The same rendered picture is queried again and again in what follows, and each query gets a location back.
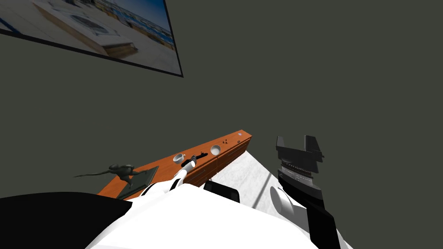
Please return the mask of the dark grey statue on base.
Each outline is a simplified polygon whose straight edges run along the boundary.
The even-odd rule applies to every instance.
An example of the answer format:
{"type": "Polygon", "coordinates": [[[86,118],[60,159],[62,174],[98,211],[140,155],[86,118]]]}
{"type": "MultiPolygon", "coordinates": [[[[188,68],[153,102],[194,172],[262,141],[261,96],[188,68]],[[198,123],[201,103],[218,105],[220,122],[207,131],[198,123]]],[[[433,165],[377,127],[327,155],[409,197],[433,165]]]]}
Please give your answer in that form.
{"type": "Polygon", "coordinates": [[[98,176],[107,173],[115,174],[120,180],[126,183],[125,187],[116,197],[117,199],[123,200],[135,194],[136,192],[147,188],[150,185],[154,175],[156,174],[158,167],[159,166],[156,166],[151,169],[136,172],[134,171],[134,166],[132,165],[113,164],[109,166],[109,169],[107,171],[94,174],[78,175],[75,177],[98,176]]]}

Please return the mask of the black-framed wall picture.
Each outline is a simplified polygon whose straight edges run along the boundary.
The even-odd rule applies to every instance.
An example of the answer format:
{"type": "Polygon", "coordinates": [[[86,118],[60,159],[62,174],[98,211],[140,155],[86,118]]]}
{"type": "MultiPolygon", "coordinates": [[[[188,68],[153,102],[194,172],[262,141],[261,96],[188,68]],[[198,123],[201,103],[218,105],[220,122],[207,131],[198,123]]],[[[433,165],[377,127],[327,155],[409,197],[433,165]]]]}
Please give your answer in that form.
{"type": "Polygon", "coordinates": [[[183,76],[165,0],[0,0],[0,33],[183,76]]]}

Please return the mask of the orange wooden sideboard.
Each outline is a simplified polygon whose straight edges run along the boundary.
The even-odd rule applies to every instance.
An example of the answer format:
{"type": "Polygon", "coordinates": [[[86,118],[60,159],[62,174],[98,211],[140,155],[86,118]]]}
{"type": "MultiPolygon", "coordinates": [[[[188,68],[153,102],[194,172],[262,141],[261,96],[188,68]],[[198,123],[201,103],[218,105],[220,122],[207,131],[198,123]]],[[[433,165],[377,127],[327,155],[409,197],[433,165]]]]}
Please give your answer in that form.
{"type": "MultiPolygon", "coordinates": [[[[200,187],[243,154],[251,138],[252,135],[244,130],[240,130],[183,151],[182,153],[186,155],[185,159],[190,158],[192,155],[200,155],[201,153],[208,154],[197,160],[197,165],[187,174],[183,182],[200,187]],[[210,148],[213,145],[221,147],[221,152],[217,156],[212,155],[210,152],[210,148]]],[[[135,170],[147,170],[159,166],[151,183],[168,181],[181,170],[181,165],[173,162],[174,157],[175,155],[168,156],[135,170]]]]}

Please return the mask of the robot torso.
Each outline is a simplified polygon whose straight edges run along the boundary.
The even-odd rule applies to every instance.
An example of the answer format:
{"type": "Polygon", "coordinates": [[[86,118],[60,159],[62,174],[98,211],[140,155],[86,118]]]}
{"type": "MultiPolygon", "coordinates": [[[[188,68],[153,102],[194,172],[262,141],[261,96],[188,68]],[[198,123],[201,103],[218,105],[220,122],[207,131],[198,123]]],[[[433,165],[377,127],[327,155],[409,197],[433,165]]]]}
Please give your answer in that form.
{"type": "Polygon", "coordinates": [[[318,249],[294,224],[189,184],[130,203],[86,249],[318,249]]]}

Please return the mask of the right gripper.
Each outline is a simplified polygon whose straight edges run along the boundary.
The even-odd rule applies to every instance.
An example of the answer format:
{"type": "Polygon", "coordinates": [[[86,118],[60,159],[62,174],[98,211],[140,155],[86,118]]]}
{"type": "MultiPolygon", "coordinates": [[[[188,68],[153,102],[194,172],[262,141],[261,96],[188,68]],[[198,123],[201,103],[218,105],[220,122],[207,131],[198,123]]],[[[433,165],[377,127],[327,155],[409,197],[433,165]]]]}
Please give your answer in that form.
{"type": "Polygon", "coordinates": [[[307,173],[319,173],[317,163],[323,161],[324,156],[314,136],[304,136],[304,150],[285,147],[284,139],[277,136],[276,150],[282,166],[292,171],[304,171],[307,173]]]}

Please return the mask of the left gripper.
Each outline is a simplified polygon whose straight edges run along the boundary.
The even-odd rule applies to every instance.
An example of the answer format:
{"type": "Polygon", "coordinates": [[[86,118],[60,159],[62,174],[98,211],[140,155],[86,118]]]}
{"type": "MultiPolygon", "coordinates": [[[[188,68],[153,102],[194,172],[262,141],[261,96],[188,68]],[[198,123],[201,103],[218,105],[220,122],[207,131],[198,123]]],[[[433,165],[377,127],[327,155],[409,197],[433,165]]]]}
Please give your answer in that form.
{"type": "Polygon", "coordinates": [[[191,166],[196,166],[197,165],[197,160],[201,159],[205,156],[207,156],[207,153],[201,153],[200,155],[193,155],[190,159],[186,159],[185,161],[182,162],[181,167],[185,167],[188,164],[191,164],[191,166]]]}

